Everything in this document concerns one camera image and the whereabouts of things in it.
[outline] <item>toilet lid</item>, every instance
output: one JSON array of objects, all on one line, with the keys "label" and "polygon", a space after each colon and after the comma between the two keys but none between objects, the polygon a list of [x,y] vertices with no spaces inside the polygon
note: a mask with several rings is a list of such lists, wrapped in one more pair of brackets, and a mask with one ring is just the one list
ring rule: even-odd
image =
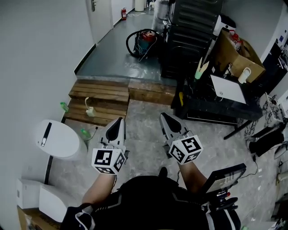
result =
[{"label": "toilet lid", "polygon": [[43,120],[37,125],[35,133],[37,146],[55,157],[70,157],[80,147],[80,139],[76,132],[58,121]]}]

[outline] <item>cardboard box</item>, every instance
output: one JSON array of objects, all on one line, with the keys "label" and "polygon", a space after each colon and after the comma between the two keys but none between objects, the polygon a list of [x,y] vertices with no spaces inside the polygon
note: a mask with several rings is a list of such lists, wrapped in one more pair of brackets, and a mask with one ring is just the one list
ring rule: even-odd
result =
[{"label": "cardboard box", "polygon": [[231,72],[236,77],[239,77],[243,70],[246,67],[249,67],[251,69],[251,74],[247,78],[247,82],[251,83],[265,72],[265,68],[252,46],[244,39],[241,40],[246,48],[243,50],[246,57],[241,56],[235,50],[234,46],[230,42],[229,33],[222,30],[213,49],[215,57],[214,66],[218,66],[220,71],[224,71],[228,64],[231,63]]},{"label": "cardboard box", "polygon": [[38,208],[21,209],[17,206],[21,230],[26,230],[25,215],[31,216],[32,225],[36,229],[59,230],[61,223],[52,220],[49,216],[42,213]]}]

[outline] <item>door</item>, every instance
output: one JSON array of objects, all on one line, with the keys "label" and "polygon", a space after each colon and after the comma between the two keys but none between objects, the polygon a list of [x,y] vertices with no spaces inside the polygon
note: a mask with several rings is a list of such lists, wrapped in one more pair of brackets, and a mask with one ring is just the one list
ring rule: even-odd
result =
[{"label": "door", "polygon": [[113,28],[111,0],[86,0],[86,5],[92,37],[98,44]]}]

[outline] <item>vacuum cleaner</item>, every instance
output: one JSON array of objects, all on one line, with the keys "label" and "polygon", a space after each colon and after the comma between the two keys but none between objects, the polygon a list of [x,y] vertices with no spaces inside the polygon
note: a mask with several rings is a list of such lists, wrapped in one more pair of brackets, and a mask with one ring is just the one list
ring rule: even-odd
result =
[{"label": "vacuum cleaner", "polygon": [[[129,48],[128,41],[135,35],[133,52]],[[133,57],[139,61],[143,58],[158,55],[161,44],[161,35],[152,29],[143,29],[130,34],[126,39],[126,47]]]}]

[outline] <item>black shirt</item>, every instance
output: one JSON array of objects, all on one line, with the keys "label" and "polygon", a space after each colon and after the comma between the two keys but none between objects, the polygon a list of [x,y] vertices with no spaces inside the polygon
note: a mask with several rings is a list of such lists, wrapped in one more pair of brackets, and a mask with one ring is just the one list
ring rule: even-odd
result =
[{"label": "black shirt", "polygon": [[[89,207],[89,214],[77,213]],[[61,229],[193,229],[239,230],[235,211],[206,214],[197,198],[169,178],[135,177],[111,194],[101,207],[68,208]]]}]

